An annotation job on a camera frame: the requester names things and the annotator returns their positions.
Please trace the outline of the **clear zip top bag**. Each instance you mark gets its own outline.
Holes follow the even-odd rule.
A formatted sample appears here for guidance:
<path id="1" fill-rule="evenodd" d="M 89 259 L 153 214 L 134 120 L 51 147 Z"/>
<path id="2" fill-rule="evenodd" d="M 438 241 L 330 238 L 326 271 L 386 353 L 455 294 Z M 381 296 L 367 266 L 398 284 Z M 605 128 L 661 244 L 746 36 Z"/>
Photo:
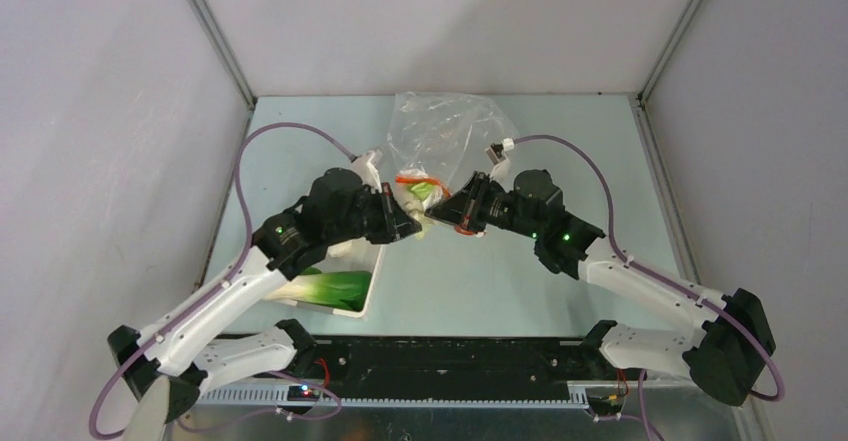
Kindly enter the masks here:
<path id="1" fill-rule="evenodd" d="M 484 154 L 504 138 L 518 135 L 494 100 L 472 94 L 402 92 L 394 97 L 387 148 L 394 181 L 423 178 L 443 188 L 445 198 L 458 187 L 454 176 L 470 168 L 466 155 Z"/>

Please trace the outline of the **white cauliflower with green leaves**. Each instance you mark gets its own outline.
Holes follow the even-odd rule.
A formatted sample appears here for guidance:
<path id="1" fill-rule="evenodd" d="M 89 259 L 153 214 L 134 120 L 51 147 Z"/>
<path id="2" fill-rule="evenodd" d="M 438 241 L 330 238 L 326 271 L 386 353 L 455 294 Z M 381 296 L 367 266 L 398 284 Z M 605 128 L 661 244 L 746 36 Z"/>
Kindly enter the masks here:
<path id="1" fill-rule="evenodd" d="M 395 198 L 406 214 L 421 225 L 416 239 L 423 239 L 435 222 L 425 212 L 437 202 L 445 199 L 445 192 L 438 184 L 423 178 L 411 178 L 406 182 L 395 181 Z"/>

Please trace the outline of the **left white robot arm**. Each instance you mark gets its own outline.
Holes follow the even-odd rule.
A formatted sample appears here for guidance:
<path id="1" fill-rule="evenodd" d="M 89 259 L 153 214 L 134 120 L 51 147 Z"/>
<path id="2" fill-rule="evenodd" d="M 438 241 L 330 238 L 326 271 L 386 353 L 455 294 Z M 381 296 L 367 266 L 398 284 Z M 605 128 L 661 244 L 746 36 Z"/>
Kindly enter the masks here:
<path id="1" fill-rule="evenodd" d="M 108 344 L 120 375 L 138 400 L 164 381 L 167 423 L 234 381 L 271 372 L 304 377 L 315 367 L 316 342 L 295 319 L 250 337 L 215 338 L 248 308 L 322 262 L 331 247 L 358 239 L 387 245 L 421 229 L 389 184 L 371 187 L 351 170 L 330 169 L 307 195 L 259 226 L 245 255 L 215 281 L 141 330 L 116 328 Z"/>

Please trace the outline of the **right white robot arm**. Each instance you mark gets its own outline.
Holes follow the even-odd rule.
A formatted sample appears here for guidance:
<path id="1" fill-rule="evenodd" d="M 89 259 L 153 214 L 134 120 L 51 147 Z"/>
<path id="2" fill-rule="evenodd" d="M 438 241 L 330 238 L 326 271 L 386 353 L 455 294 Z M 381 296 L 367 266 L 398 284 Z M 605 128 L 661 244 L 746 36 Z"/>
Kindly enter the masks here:
<path id="1" fill-rule="evenodd" d="M 510 191 L 476 172 L 426 215 L 469 233 L 497 227 L 529 237 L 550 272 L 635 301 L 669 324 L 656 330 L 598 322 L 581 353 L 583 369 L 593 378 L 644 368 L 689 379 L 713 399 L 740 406 L 753 395 L 776 349 L 755 294 L 743 288 L 723 294 L 627 257 L 600 228 L 565 209 L 560 188 L 545 170 L 519 173 Z"/>

